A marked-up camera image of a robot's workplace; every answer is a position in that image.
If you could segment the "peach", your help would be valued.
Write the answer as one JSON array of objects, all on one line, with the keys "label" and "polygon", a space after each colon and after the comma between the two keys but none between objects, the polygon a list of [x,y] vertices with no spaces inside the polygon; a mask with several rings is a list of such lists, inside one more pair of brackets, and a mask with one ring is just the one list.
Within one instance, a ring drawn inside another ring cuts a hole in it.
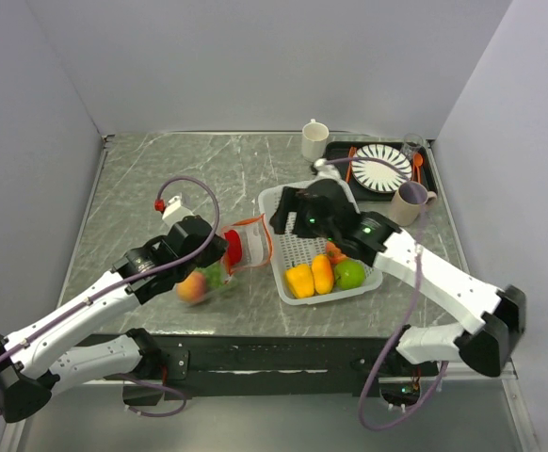
[{"label": "peach", "polygon": [[188,277],[176,285],[178,299],[187,304],[203,302],[207,293],[207,279],[199,271],[193,271]]},{"label": "peach", "polygon": [[326,243],[326,255],[333,266],[346,260],[347,256],[331,241]]}]

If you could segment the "white plastic perforated basket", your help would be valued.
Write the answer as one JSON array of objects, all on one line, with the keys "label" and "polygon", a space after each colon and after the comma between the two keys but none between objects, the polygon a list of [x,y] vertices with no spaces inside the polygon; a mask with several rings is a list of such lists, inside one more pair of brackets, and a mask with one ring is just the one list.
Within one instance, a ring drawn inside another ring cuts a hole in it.
[{"label": "white plastic perforated basket", "polygon": [[358,296],[379,287],[382,274],[340,250],[359,209],[347,183],[315,179],[260,193],[279,295],[289,305]]}]

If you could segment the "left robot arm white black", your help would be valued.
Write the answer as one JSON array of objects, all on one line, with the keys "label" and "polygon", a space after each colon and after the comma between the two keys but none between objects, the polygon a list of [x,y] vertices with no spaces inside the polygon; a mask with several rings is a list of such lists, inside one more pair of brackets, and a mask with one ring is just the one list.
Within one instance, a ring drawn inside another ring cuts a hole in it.
[{"label": "left robot arm white black", "polygon": [[53,396],[103,377],[159,375],[164,358],[144,329],[89,347],[81,341],[218,262],[228,248],[207,221],[188,216],[165,235],[130,249],[88,289],[21,330],[0,334],[0,417],[22,421]]}]

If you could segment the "red bell pepper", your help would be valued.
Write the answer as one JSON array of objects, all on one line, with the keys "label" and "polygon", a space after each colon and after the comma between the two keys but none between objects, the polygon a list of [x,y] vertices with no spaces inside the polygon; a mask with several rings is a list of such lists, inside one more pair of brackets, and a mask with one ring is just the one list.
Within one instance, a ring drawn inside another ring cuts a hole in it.
[{"label": "red bell pepper", "polygon": [[226,251],[226,262],[228,266],[237,265],[243,257],[241,238],[237,231],[230,230],[224,233],[224,238],[228,242]]}]

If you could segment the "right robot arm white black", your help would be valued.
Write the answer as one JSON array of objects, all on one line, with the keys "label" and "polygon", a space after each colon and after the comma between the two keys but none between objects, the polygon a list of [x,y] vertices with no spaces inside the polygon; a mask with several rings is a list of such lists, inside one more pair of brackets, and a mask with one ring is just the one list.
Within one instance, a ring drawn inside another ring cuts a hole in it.
[{"label": "right robot arm white black", "polygon": [[273,234],[327,239],[343,254],[413,287],[453,318],[438,327],[403,326],[384,353],[386,367],[406,375],[417,364],[463,362],[498,377],[525,332],[526,296],[500,289],[451,265],[378,212],[363,212],[344,181],[317,178],[259,195]]}]

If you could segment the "clear zip bag orange zipper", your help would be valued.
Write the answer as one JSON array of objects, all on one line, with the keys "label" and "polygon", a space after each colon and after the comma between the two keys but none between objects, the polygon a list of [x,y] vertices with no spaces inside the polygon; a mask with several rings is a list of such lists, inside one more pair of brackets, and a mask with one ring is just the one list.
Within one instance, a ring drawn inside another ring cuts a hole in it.
[{"label": "clear zip bag orange zipper", "polygon": [[242,260],[235,266],[228,266],[225,252],[218,262],[225,265],[231,279],[219,289],[213,291],[207,290],[203,301],[207,301],[225,289],[232,287],[235,284],[235,273],[241,270],[264,266],[270,262],[273,247],[269,231],[266,227],[264,214],[261,214],[259,217],[247,218],[234,224],[223,226],[220,230],[220,235],[224,238],[224,233],[230,230],[235,230],[240,235],[243,251]]}]

